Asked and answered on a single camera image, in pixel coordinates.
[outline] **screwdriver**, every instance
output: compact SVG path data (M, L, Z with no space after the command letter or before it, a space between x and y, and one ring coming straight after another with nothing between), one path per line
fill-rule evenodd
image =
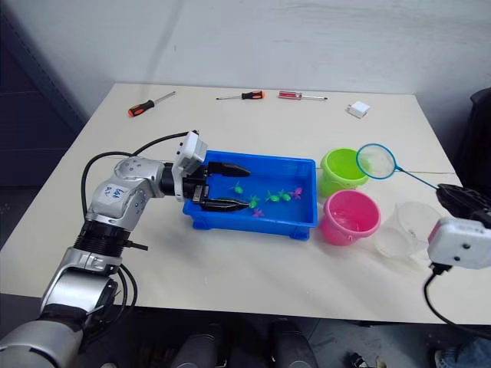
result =
M307 98L309 100L328 100L328 97L317 97L317 96L305 96L302 92L292 92L289 90L280 90L278 94L279 98L288 98L290 100L302 100Z
M217 100L230 100L232 98L240 98L241 100L259 100L264 98L266 95L263 90L254 90L253 92L248 92L247 94L241 94L240 96L229 96L229 97L217 97Z
M130 115L131 117L137 117L138 115L141 115L145 111L147 111L147 110L151 109L152 107L154 107L155 105L157 105L160 101L163 101L166 98L173 96L174 94L176 94L176 91L173 91L169 94L166 94L165 96L162 96L161 98L157 98L155 101L148 100L147 102L135 105L128 110L128 115Z

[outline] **blue plastic tray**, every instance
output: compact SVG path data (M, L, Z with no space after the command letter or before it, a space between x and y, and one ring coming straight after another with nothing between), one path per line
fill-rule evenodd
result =
M187 200L183 212L193 218L194 228L229 228L288 235L300 240L309 238L310 228L317 225L315 162L312 159L208 151L204 163L209 161L236 163L252 173L242 178L211 175L208 178L209 197L229 197L249 202L250 196L257 196L260 198L257 209L262 210L264 217L252 216L252 209L225 213L203 211L199 205ZM241 195L233 190L237 182L244 191ZM267 191L278 194L282 189L292 192L298 187L303 190L300 199L292 198L290 202L266 201Z

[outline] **pink bucket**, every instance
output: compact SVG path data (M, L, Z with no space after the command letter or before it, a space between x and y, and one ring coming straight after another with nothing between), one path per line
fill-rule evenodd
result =
M381 212L375 202L357 190L340 190L324 204L325 217L320 227L333 245L350 245L372 235L381 224Z

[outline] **pink toy fish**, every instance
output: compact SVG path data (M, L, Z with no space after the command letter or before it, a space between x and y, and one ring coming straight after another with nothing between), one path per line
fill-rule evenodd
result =
M264 213L260 209L254 209L252 217L264 217Z
M295 199L300 199L300 196L302 195L302 192L303 192L303 189L301 188L301 186L299 186L293 192L290 192L290 196L292 196Z

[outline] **toy fish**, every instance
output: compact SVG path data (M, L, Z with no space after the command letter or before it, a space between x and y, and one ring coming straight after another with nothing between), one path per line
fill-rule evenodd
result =
M244 193L244 189L242 189L242 187L239 185L239 182L237 182L233 187L231 187L230 189L233 189L233 191L236 193L236 194L243 194Z
M254 209L252 217L264 217L264 213L260 209Z
M279 200L280 200L279 195L271 194L271 192L268 191L268 196L266 197L266 201L279 202Z
M299 186L293 192L290 192L290 196L292 196L295 199L300 199L302 192L303 192L303 188L301 186Z
M258 206L258 202L261 199L259 197L256 197L255 195L251 195L249 197L249 208L250 209L255 209Z
M285 193L283 189L278 193L278 196L285 202L290 202L292 200L292 197L288 193Z

